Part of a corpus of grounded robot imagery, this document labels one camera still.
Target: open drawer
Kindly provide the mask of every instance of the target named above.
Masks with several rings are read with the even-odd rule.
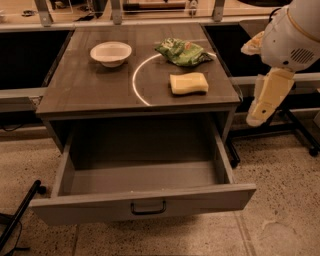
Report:
[[[118,221],[241,210],[255,189],[234,184],[209,114],[82,120],[30,207],[49,225]]]

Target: drawer handle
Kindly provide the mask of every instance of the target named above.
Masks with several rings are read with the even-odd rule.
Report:
[[[166,201],[162,202],[162,209],[158,211],[143,211],[143,212],[138,212],[135,210],[134,203],[131,203],[131,212],[133,215],[152,215],[152,214],[161,214],[164,213],[167,210],[167,205]]]

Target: gray drawer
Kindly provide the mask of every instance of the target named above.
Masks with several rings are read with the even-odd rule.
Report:
[[[254,184],[234,184],[209,114],[81,121],[50,198],[30,207],[47,224],[241,210]]]

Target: drawer front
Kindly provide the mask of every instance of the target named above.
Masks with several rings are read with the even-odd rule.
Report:
[[[158,192],[158,196],[139,193],[130,199],[124,199],[128,195],[66,196],[32,200],[30,207],[48,225],[135,220],[242,210],[255,189],[254,184],[226,184]]]

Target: yellow sponge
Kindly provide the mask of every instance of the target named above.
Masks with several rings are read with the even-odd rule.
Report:
[[[209,85],[203,73],[193,72],[184,75],[170,75],[173,94],[208,92]]]

